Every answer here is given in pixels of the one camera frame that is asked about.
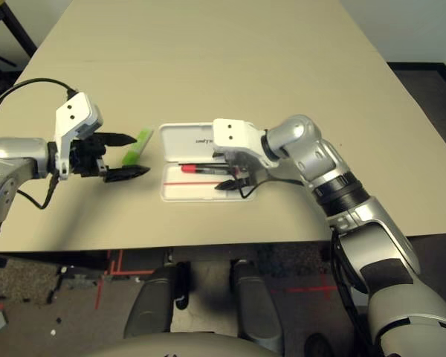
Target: beige table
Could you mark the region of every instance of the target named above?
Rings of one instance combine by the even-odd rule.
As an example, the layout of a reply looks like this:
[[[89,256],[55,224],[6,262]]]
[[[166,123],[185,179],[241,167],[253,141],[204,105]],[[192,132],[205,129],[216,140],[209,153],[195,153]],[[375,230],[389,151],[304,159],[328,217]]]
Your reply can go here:
[[[214,118],[269,128],[306,114],[405,234],[446,232],[446,145],[337,1],[74,0],[20,79],[38,76],[86,91],[109,132]],[[49,84],[16,92],[0,108],[0,136],[51,140],[64,99]],[[125,151],[110,149],[106,163]],[[17,196],[0,251],[329,237],[298,187],[270,183],[245,203],[164,203],[158,135],[141,163],[152,170],[134,181],[73,177],[45,211]],[[23,189],[41,201],[47,186]]]

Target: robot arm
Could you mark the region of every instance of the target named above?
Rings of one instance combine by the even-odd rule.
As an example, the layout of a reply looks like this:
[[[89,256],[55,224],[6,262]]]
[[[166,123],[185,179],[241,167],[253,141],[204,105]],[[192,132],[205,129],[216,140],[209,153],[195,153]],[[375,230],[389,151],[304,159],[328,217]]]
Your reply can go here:
[[[385,356],[446,356],[446,303],[418,279],[410,242],[314,122],[295,115],[267,132],[242,123],[213,122],[215,151],[245,151],[265,168],[294,161],[328,217],[347,280],[369,295],[372,343]]]
[[[70,173],[102,176],[110,182],[131,179],[149,170],[138,165],[109,169],[102,158],[106,146],[124,146],[135,139],[124,134],[94,132],[102,123],[99,109],[85,93],[79,92],[56,111],[55,141],[0,138],[0,227],[19,187],[28,180],[44,179],[52,173],[48,191],[51,198],[58,179],[66,180]]]

